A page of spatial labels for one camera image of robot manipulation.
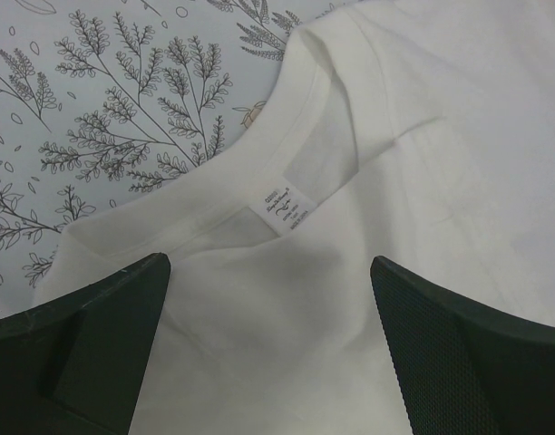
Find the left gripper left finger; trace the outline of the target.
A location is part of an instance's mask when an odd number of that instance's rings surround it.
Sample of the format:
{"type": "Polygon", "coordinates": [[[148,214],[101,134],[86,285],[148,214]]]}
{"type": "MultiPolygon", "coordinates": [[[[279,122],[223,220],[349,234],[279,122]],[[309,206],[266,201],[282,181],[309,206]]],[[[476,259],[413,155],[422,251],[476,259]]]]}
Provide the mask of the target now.
{"type": "Polygon", "coordinates": [[[170,279],[152,254],[0,319],[0,434],[126,434],[170,279]]]}

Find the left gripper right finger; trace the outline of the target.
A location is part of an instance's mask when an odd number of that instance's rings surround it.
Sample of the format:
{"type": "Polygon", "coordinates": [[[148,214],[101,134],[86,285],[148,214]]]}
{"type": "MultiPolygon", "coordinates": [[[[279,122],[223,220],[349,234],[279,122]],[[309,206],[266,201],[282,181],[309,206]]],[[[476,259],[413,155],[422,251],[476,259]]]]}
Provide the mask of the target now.
{"type": "Polygon", "coordinates": [[[374,259],[375,302],[415,434],[555,434],[555,327],[374,259]]]}

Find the white t shirt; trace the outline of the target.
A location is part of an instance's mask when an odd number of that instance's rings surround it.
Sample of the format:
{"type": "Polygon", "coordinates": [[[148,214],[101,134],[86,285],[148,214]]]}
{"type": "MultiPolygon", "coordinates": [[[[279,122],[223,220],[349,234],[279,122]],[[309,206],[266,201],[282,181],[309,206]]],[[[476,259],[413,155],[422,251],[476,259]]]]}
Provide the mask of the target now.
{"type": "Polygon", "coordinates": [[[555,326],[555,1],[371,1],[289,37],[229,149],[66,227],[43,304],[153,252],[134,434],[406,434],[369,268],[555,326]]]}

